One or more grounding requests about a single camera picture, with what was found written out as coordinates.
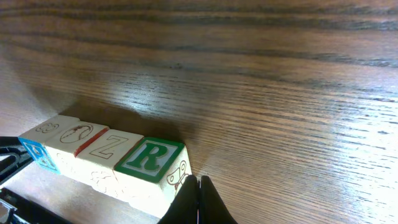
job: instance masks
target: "wood grain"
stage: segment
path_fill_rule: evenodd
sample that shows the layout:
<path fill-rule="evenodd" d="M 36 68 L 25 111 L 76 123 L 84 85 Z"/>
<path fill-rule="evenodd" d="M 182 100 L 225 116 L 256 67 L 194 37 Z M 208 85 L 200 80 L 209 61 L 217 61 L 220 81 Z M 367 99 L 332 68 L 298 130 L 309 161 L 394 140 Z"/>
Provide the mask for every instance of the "wood grain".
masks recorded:
<path fill-rule="evenodd" d="M 1 1 L 0 135 L 60 113 L 182 140 L 238 223 L 398 222 L 397 31 L 393 0 Z M 44 174 L 9 187 L 114 221 Z"/>

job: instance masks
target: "alphabet block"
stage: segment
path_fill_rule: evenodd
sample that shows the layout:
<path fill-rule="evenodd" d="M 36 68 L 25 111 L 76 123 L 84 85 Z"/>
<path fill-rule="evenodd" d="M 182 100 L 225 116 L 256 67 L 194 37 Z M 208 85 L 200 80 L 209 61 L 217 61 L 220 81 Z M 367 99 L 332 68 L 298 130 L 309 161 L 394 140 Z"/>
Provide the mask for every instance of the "alphabet block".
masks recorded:
<path fill-rule="evenodd" d="M 166 213 L 191 173 L 185 145 L 157 138 L 141 140 L 114 168 L 129 203 L 157 217 Z M 146 197 L 156 198 L 149 200 L 153 206 L 140 203 Z"/>
<path fill-rule="evenodd" d="M 71 123 L 78 121 L 79 118 L 57 115 L 21 134 L 18 138 L 39 166 L 59 174 L 58 167 L 46 150 L 45 142 L 64 131 Z"/>
<path fill-rule="evenodd" d="M 83 121 L 72 123 L 66 130 L 45 142 L 47 152 L 62 175 L 89 185 L 89 173 L 79 169 L 76 156 L 107 130 L 107 126 L 100 124 Z"/>
<path fill-rule="evenodd" d="M 127 201 L 113 168 L 142 138 L 139 134 L 111 129 L 77 155 L 80 170 L 90 173 L 88 182 L 95 190 Z"/>

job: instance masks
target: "row of blocks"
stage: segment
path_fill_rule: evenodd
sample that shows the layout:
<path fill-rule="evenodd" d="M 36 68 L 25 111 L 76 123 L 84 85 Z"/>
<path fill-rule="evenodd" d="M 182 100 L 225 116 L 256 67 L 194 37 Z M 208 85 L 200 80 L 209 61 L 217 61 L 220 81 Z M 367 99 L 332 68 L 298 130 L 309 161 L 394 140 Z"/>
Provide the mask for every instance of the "row of blocks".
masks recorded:
<path fill-rule="evenodd" d="M 191 167 L 183 143 L 58 115 L 19 136 L 44 169 L 162 217 Z"/>

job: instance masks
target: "green border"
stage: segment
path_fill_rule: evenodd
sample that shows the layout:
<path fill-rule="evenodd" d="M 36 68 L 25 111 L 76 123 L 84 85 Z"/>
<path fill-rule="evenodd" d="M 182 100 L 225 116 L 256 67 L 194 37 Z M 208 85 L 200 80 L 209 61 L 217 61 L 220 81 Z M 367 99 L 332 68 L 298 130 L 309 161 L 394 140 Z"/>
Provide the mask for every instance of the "green border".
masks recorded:
<path fill-rule="evenodd" d="M 163 144 L 168 144 L 171 146 L 177 146 L 177 149 L 175 150 L 175 152 L 172 154 L 170 159 L 168 159 L 168 161 L 164 164 L 164 166 L 160 169 L 160 171 L 157 173 L 157 175 L 155 177 L 148 175 L 148 174 L 143 174 L 142 172 L 128 169 L 128 168 L 125 168 L 122 166 L 123 163 L 126 162 L 131 157 L 131 155 L 133 155 L 135 153 L 135 151 L 138 150 L 143 145 L 143 143 L 146 141 L 155 141 L 155 142 L 159 142 L 159 143 L 163 143 Z M 182 151 L 182 149 L 184 147 L 185 147 L 185 145 L 180 142 L 173 142 L 173 141 L 168 141 L 168 140 L 163 140 L 163 139 L 158 139 L 158 138 L 153 138 L 153 137 L 145 137 L 140 141 L 140 143 L 138 145 L 136 145 L 133 148 L 133 150 L 131 150 L 129 153 L 127 153 L 116 164 L 116 166 L 114 167 L 114 170 L 118 171 L 118 172 L 122 172 L 123 174 L 131 175 L 133 177 L 137 177 L 137 178 L 152 182 L 152 183 L 159 183 L 159 181 L 162 179 L 162 177 L 168 171 L 168 169 L 173 164 L 174 160 L 177 158 L 177 156 L 180 154 L 180 152 Z"/>

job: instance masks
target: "wooden table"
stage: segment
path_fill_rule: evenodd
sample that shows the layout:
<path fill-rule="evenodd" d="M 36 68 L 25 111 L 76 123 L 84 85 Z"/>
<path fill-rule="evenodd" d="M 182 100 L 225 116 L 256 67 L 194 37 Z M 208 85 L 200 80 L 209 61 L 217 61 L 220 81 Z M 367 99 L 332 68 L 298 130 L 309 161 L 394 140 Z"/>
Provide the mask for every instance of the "wooden table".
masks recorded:
<path fill-rule="evenodd" d="M 0 135 L 60 113 L 182 140 L 239 223 L 398 222 L 397 48 L 395 0 L 4 0 Z M 36 165 L 6 185 L 157 221 Z"/>

